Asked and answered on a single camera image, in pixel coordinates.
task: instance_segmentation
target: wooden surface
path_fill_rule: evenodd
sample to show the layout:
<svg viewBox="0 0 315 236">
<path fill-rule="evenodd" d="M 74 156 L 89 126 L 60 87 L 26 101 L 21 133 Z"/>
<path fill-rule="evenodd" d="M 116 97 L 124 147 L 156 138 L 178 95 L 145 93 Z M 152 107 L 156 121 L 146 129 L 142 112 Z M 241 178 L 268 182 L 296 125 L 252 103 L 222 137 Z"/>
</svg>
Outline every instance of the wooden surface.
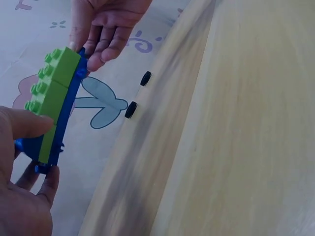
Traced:
<svg viewBox="0 0 315 236">
<path fill-rule="evenodd" d="M 152 73 L 81 236 L 315 235 L 313 0 L 192 1 Z"/>
</svg>

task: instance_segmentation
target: lego duplo block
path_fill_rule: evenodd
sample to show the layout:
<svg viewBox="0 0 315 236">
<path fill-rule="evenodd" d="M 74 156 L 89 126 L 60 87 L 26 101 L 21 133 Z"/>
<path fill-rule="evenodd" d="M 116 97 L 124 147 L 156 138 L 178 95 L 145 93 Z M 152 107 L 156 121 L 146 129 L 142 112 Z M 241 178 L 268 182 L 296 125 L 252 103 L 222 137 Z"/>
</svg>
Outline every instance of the lego duplo block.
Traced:
<svg viewBox="0 0 315 236">
<path fill-rule="evenodd" d="M 56 126 L 54 125 L 51 130 L 49 130 L 46 134 L 44 134 L 43 141 L 41 144 L 41 148 L 39 151 L 38 161 L 44 164 L 48 164 L 50 150 L 52 147 L 52 143 L 54 140 L 56 132 Z"/>
<path fill-rule="evenodd" d="M 55 49 L 46 55 L 46 65 L 39 70 L 37 75 L 39 79 L 50 79 L 64 87 L 69 87 L 80 58 L 79 54 L 68 47 Z"/>
<path fill-rule="evenodd" d="M 49 79 L 41 80 L 31 87 L 32 98 L 24 109 L 37 115 L 49 116 L 57 124 L 68 89 Z"/>
</svg>

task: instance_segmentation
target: small black wheel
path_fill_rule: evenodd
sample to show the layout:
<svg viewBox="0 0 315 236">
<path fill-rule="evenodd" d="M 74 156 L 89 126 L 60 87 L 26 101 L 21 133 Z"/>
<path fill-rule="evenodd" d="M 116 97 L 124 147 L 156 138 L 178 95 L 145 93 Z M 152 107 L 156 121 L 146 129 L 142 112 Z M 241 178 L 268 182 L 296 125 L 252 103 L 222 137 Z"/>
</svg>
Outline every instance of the small black wheel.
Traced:
<svg viewBox="0 0 315 236">
<path fill-rule="evenodd" d="M 128 106 L 126 113 L 125 113 L 125 117 L 130 119 L 133 115 L 133 113 L 135 112 L 136 108 L 137 108 L 137 103 L 136 102 L 131 102 L 130 105 Z"/>
<path fill-rule="evenodd" d="M 150 71 L 147 71 L 147 72 L 144 74 L 144 76 L 142 77 L 142 80 L 141 80 L 141 82 L 140 82 L 140 85 L 141 85 L 141 86 L 145 86 L 145 85 L 148 83 L 148 81 L 150 80 L 151 75 L 152 75 L 152 73 L 151 73 Z"/>
</svg>

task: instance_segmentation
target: pink flower print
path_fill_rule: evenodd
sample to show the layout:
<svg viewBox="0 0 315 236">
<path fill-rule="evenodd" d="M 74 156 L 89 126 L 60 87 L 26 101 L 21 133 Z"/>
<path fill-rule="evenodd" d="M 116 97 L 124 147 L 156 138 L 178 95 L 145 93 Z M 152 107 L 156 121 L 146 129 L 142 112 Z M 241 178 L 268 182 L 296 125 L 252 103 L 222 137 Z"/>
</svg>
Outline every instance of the pink flower print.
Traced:
<svg viewBox="0 0 315 236">
<path fill-rule="evenodd" d="M 32 98 L 31 86 L 38 82 L 37 75 L 31 75 L 22 79 L 19 83 L 20 95 L 14 100 L 13 108 L 24 109 L 24 105 Z"/>
</svg>

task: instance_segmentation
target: finger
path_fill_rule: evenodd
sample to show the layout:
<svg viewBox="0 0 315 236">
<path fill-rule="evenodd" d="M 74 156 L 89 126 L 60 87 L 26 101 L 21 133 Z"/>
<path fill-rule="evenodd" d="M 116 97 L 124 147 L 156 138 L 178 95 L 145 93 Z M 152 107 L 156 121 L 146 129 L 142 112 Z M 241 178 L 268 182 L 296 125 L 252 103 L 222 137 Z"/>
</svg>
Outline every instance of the finger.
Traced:
<svg viewBox="0 0 315 236">
<path fill-rule="evenodd" d="M 15 183 L 16 186 L 30 191 L 38 179 L 39 174 L 35 172 L 35 162 L 31 162 L 25 169 L 20 179 Z"/>
<path fill-rule="evenodd" d="M 53 206 L 54 198 L 59 185 L 59 167 L 52 166 L 47 174 L 40 191 L 37 194 L 49 209 Z"/>
<path fill-rule="evenodd" d="M 0 126 L 9 127 L 14 140 L 39 137 L 48 132 L 54 123 L 49 117 L 40 117 L 30 111 L 7 107 L 0 107 L 0 117 L 4 120 Z M 0 140 L 8 140 L 8 137 L 0 137 Z"/>
<path fill-rule="evenodd" d="M 85 54 L 87 57 L 90 57 L 99 42 L 100 35 L 102 32 L 102 26 L 91 26 L 90 35 L 88 41 L 84 44 Z"/>
<path fill-rule="evenodd" d="M 94 7 L 88 0 L 71 1 L 71 49 L 78 52 L 89 38 Z"/>
<path fill-rule="evenodd" d="M 102 52 L 108 48 L 110 45 L 116 28 L 106 28 L 104 27 L 99 39 L 99 43 L 96 46 L 94 54 L 88 60 L 88 70 L 89 71 L 97 71 L 101 66 L 105 64 L 104 61 L 101 60 Z"/>
<path fill-rule="evenodd" d="M 109 46 L 102 52 L 101 60 L 107 62 L 116 59 L 128 42 L 132 28 L 118 27 Z"/>
</svg>

